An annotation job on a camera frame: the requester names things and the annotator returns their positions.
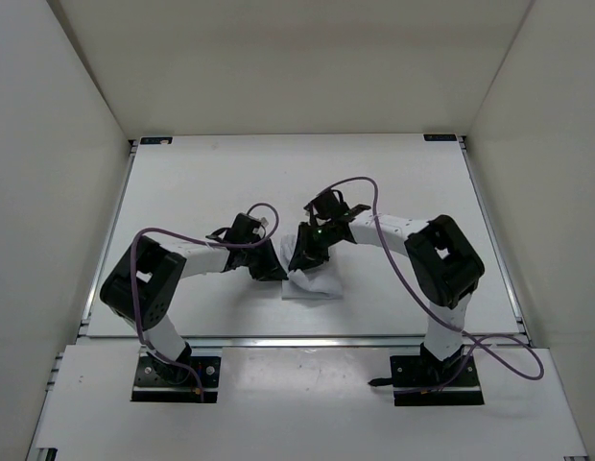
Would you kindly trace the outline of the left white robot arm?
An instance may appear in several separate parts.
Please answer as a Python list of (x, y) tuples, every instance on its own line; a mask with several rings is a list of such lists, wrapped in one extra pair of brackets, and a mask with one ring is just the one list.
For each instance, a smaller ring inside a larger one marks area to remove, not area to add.
[(191, 364), (192, 348), (177, 332), (168, 311), (179, 282), (242, 267), (256, 281), (283, 281), (287, 273), (266, 235), (263, 219), (239, 213), (229, 227), (204, 240), (174, 233), (161, 244), (141, 230), (102, 284), (99, 297), (136, 332), (152, 367), (170, 386), (190, 385), (203, 393), (201, 373)]

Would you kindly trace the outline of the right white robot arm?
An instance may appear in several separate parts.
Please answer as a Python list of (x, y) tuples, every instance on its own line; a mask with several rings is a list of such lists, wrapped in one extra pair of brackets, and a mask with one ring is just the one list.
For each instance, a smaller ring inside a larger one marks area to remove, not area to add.
[(465, 314), (485, 265), (456, 222), (447, 215), (430, 221), (378, 214), (367, 205), (349, 206), (337, 189), (322, 192), (305, 210), (297, 229), (291, 272), (314, 270), (340, 242), (379, 247), (410, 260), (428, 300), (428, 326), (420, 345), (420, 371), (443, 384), (461, 369)]

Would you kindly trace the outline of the pale blue skirt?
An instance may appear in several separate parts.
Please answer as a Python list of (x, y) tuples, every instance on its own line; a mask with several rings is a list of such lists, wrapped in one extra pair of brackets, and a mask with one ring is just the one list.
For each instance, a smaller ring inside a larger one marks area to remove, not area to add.
[(278, 259), (287, 274), (281, 283), (281, 299), (290, 300), (338, 300), (343, 297), (343, 286), (337, 266), (325, 262), (308, 270), (290, 270), (289, 263), (296, 249), (297, 237), (285, 234), (280, 239)]

